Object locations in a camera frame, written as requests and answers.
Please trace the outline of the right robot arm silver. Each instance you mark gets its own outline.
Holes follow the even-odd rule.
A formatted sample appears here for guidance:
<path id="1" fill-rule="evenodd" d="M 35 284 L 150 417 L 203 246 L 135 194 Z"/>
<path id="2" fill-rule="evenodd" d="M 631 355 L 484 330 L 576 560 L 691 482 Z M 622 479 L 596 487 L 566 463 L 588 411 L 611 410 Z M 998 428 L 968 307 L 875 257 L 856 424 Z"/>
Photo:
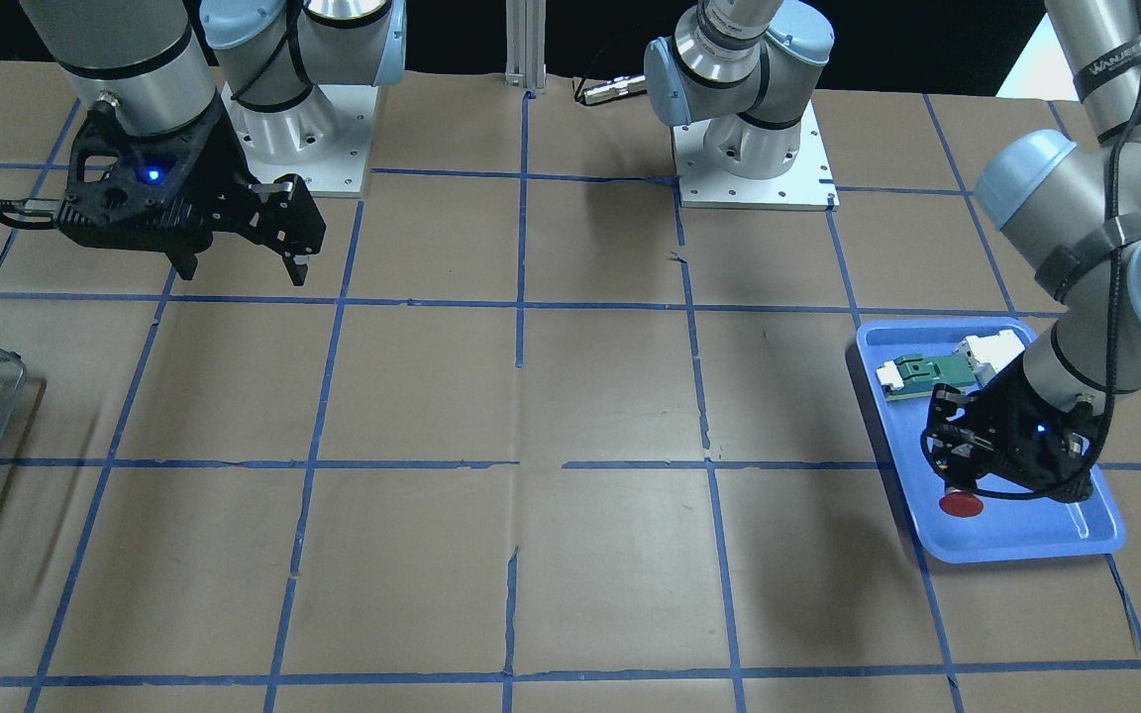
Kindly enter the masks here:
<path id="1" fill-rule="evenodd" d="M 363 189 L 377 91 L 406 68 L 403 1 L 27 1 L 86 110 L 59 198 L 0 222 L 81 248 L 165 256 L 193 278 L 218 232 L 304 285 L 326 222 L 316 191 Z"/>

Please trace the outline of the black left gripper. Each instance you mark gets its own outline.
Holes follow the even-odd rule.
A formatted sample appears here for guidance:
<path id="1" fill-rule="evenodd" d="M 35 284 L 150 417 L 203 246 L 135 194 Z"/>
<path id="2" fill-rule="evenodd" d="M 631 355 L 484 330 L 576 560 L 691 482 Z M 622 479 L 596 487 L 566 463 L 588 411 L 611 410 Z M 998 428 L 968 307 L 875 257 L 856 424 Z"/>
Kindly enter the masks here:
<path id="1" fill-rule="evenodd" d="M 948 487 L 988 499 L 1078 504 L 1094 492 L 1097 414 L 1090 402 L 1057 410 L 1015 357 L 973 392 L 937 383 L 922 452 Z"/>

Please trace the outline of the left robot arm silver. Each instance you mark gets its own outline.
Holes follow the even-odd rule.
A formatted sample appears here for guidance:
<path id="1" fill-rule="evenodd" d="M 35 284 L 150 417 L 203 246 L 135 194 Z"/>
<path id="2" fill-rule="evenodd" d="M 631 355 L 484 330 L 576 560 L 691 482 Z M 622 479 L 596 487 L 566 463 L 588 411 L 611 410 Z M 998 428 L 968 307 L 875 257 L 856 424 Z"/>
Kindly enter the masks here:
<path id="1" fill-rule="evenodd" d="M 1097 149 L 1033 132 L 978 177 L 984 213 L 1066 311 L 978 391 L 933 389 L 920 443 L 952 516 L 995 497 L 989 473 L 1011 500 L 1087 500 L 1115 406 L 1141 391 L 1141 1 L 1046 9 Z"/>

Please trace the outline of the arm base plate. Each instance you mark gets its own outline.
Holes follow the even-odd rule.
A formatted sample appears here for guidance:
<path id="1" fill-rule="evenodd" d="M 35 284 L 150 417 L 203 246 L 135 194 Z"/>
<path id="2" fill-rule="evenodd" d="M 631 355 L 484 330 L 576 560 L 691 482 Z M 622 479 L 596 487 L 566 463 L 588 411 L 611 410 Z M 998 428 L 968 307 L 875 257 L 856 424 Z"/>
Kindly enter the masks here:
<path id="1" fill-rule="evenodd" d="M 814 104 L 798 125 L 764 130 L 742 118 L 672 130 L 680 203 L 705 209 L 828 211 L 841 206 Z"/>
<path id="2" fill-rule="evenodd" d="M 362 197 L 380 87 L 314 86 L 302 103 L 270 113 L 241 107 L 230 94 L 230 86 L 222 86 L 222 102 L 259 181 L 299 175 L 316 197 Z"/>

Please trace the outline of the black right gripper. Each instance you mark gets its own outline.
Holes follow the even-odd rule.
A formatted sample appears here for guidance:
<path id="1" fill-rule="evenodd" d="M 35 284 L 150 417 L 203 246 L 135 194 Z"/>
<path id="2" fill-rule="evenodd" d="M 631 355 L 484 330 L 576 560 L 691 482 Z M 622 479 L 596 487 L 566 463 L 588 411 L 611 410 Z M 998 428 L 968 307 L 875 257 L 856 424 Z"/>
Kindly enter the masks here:
<path id="1" fill-rule="evenodd" d="M 326 222 L 299 175 L 261 183 L 250 172 L 221 100 L 183 128 L 135 137 L 118 104 L 96 100 L 68 153 L 60 198 L 0 200 L 0 222 L 19 230 L 59 230 L 81 248 L 165 256 L 180 279 L 194 279 L 199 256 L 217 232 L 230 232 L 282 258 L 304 287 Z"/>

